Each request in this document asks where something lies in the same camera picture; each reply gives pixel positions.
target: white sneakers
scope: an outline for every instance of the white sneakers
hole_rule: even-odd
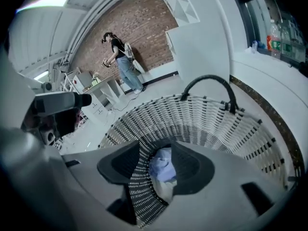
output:
[[[135,93],[136,95],[138,95],[140,92],[142,92],[142,90],[138,90],[138,89],[134,90],[134,93]]]

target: white basket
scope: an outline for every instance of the white basket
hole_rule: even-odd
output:
[[[227,89],[230,102],[188,94],[203,79],[215,79]],[[194,80],[183,94],[143,103],[124,114],[109,129],[101,146],[140,141],[140,159],[129,189],[135,214],[144,228],[166,208],[152,186],[148,174],[152,154],[171,141],[201,145],[237,155],[251,162],[273,181],[286,185],[284,159],[275,139],[262,121],[239,109],[229,84],[217,76]]]

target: black hair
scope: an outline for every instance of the black hair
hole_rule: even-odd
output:
[[[119,39],[115,34],[113,34],[112,32],[108,32],[108,33],[105,33],[105,34],[104,34],[104,36],[103,36],[103,38],[102,38],[102,40],[101,40],[102,44],[103,44],[104,42],[106,42],[106,37],[107,37],[107,36],[110,36],[110,37],[112,37],[112,38],[116,38],[116,39],[118,39],[118,40],[120,41],[121,44],[123,44],[122,40],[120,40],[120,39]]]

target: baseboard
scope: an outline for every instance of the baseboard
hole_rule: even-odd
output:
[[[143,86],[147,86],[147,85],[153,84],[153,83],[158,82],[158,81],[160,81],[160,80],[162,80],[162,79],[166,79],[166,78],[169,78],[169,77],[171,77],[171,76],[173,76],[173,75],[178,75],[178,74],[179,74],[178,71],[175,71],[175,72],[173,72],[173,73],[170,73],[170,74],[167,74],[167,75],[158,77],[158,78],[156,78],[156,79],[152,79],[152,80],[150,80],[150,81],[148,81],[148,82],[144,82]],[[130,92],[132,92],[132,91],[133,91],[133,90],[130,89],[130,90],[128,90],[128,91],[125,91],[124,93],[127,94],[127,93],[130,93]]]

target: white table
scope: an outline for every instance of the white table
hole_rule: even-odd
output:
[[[91,94],[98,89],[101,90],[102,94],[106,96],[112,105],[118,103],[120,101],[119,97],[124,95],[123,90],[113,76],[103,79],[100,83],[86,90],[83,94]]]
[[[103,79],[97,85],[83,92],[83,94],[90,94],[92,102],[86,107],[82,107],[82,112],[95,124],[106,124],[108,110],[102,104],[106,98],[113,106],[120,101],[119,97],[124,95],[113,76]]]

